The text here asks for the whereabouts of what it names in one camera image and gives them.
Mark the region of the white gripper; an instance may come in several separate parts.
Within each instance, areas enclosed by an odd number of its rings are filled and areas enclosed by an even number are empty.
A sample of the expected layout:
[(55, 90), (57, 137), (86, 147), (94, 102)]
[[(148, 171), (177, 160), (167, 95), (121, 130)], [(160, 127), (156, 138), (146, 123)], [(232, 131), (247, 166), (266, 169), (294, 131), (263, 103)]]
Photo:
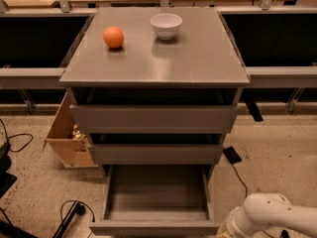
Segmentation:
[(216, 238), (236, 238), (236, 222), (233, 216), (228, 216), (219, 227)]

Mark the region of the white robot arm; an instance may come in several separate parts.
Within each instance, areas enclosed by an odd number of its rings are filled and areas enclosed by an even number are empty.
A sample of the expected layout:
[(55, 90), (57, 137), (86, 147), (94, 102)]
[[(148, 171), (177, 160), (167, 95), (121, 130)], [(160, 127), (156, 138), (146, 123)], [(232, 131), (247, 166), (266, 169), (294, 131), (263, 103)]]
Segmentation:
[(292, 205), (279, 193), (253, 193), (228, 214), (216, 238), (253, 238), (273, 227), (317, 238), (317, 208)]

